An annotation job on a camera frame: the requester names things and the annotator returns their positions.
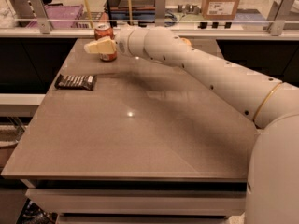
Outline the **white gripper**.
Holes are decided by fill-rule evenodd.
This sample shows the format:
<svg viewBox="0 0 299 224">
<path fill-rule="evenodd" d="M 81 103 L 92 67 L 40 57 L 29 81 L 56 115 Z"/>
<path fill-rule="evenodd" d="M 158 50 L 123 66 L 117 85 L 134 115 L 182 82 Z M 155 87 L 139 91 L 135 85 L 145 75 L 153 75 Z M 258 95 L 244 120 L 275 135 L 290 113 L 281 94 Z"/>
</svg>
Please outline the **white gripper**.
<svg viewBox="0 0 299 224">
<path fill-rule="evenodd" d="M 135 53 L 135 30 L 121 28 L 115 36 L 115 41 L 109 36 L 102 37 L 84 45 L 84 50 L 90 54 L 113 54 L 116 52 L 125 56 L 136 56 Z"/>
</svg>

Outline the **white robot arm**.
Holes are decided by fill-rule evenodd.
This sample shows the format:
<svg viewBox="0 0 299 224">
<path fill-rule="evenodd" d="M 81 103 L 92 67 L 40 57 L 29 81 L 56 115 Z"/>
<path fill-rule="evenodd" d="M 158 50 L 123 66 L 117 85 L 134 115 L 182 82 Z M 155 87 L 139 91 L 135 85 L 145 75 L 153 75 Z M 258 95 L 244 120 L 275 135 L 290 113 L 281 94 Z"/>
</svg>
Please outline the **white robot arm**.
<svg viewBox="0 0 299 224">
<path fill-rule="evenodd" d="M 91 54 L 139 57 L 179 67 L 262 131 L 247 181 L 246 224 L 299 224 L 299 89 L 214 57 L 164 27 L 128 27 L 84 46 Z"/>
</svg>

